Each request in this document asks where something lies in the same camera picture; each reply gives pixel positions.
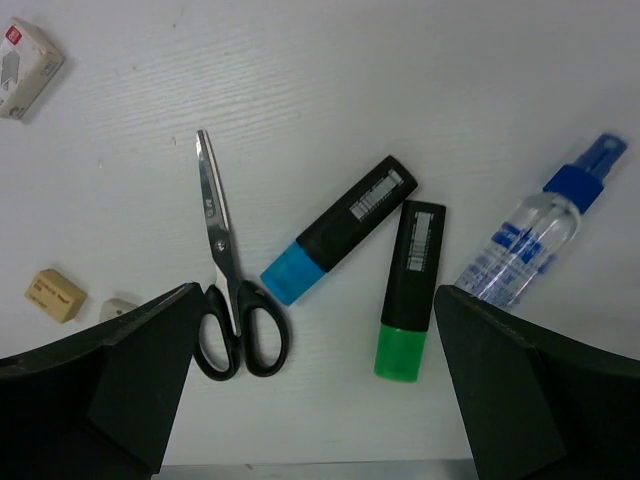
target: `white eraser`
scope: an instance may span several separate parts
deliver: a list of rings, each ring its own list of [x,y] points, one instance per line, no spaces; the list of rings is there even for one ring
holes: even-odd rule
[[[110,298],[102,304],[98,321],[102,323],[108,320],[113,320],[114,318],[124,315],[125,313],[129,313],[131,310],[135,310],[136,308],[138,308],[138,306],[133,303],[126,302],[120,298]]]
[[[35,25],[12,18],[0,43],[0,117],[22,118],[64,57]]]

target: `scissors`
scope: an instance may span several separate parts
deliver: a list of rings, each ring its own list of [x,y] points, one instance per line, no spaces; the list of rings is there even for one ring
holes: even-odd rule
[[[238,268],[237,252],[224,201],[220,174],[211,147],[209,134],[198,130],[196,151],[200,166],[202,203],[207,224],[211,254],[216,265],[216,285],[205,293],[205,314],[213,315],[220,325],[229,361],[227,369],[218,368],[203,348],[202,326],[194,358],[202,372],[212,380],[232,378],[244,356],[247,370],[257,377],[270,377],[284,364],[290,348],[290,332],[285,316],[276,302],[253,282],[245,280]],[[258,345],[255,311],[262,309],[273,319],[280,334],[280,353],[273,363],[267,363]]]

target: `barcode label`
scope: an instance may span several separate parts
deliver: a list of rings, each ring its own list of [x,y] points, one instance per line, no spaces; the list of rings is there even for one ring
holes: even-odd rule
[[[415,228],[413,229],[413,237],[411,238],[411,247],[409,249],[409,260],[407,268],[414,272],[423,272],[425,260],[427,259],[427,251],[429,250],[429,225],[433,215],[431,213],[419,212],[416,214]]]
[[[391,190],[398,185],[402,185],[404,180],[395,170],[389,170],[389,173],[380,182],[378,182],[371,190],[365,193],[360,200],[353,204],[351,213],[362,221],[369,212],[376,208],[389,194]]]

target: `clear plastic bottle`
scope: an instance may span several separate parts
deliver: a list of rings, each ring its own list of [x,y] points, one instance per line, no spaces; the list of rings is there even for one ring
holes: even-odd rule
[[[491,237],[456,281],[456,286],[509,311],[580,228],[582,215],[604,189],[602,181],[627,149],[604,134],[571,165],[564,165],[527,197]]]

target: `black scissor handle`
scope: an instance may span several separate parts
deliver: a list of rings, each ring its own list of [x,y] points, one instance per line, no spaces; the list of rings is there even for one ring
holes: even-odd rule
[[[254,312],[262,309],[273,319],[280,333],[280,353],[272,364],[267,364],[258,345],[257,326]],[[241,322],[240,341],[244,350],[247,370],[256,377],[270,377],[280,371],[291,347],[289,324],[274,300],[256,284],[244,280],[238,291],[238,310]]]
[[[222,292],[214,285],[211,285],[204,295],[206,308],[203,311],[203,316],[211,314],[218,320],[220,331],[222,332],[222,338],[224,340],[224,348],[229,360],[229,366],[226,370],[218,369],[205,354],[202,348],[201,338],[204,321],[200,326],[200,337],[198,338],[196,349],[193,352],[193,358],[200,367],[200,370],[202,370],[202,373],[211,380],[222,382],[233,377],[240,368],[240,345],[238,338],[233,334],[229,309]]]

